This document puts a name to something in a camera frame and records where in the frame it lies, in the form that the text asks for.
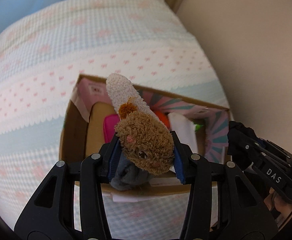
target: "brown plush head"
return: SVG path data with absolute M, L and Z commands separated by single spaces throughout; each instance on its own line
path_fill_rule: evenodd
M 159 175 L 174 160 L 174 141 L 167 128 L 150 114 L 133 111 L 115 127 L 125 156 L 137 167 Z

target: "white fuzzy fabric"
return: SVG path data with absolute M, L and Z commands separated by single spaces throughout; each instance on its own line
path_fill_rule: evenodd
M 119 114 L 118 110 L 120 106 L 127 103 L 131 98 L 129 102 L 137 106 L 138 111 L 150 114 L 159 121 L 157 115 L 150 110 L 149 106 L 144 102 L 144 99 L 141 98 L 133 87 L 133 84 L 125 76 L 117 73 L 110 74 L 106 80 L 106 89 L 117 114 Z

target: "stuffed toy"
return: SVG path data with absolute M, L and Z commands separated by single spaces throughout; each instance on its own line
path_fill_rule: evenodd
M 115 130 L 125 157 L 150 174 L 168 172 L 174 161 L 174 141 L 167 127 L 126 77 L 111 74 L 106 89 L 120 117 Z

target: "magenta object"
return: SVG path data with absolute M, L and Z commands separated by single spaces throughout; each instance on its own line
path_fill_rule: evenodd
M 115 125 L 118 124 L 120 118 L 118 114 L 111 114 L 104 119 L 104 140 L 105 143 L 109 143 L 115 134 Z

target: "beige wall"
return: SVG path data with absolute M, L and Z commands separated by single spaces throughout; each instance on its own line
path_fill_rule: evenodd
M 184 0 L 236 121 L 292 153 L 292 0 Z

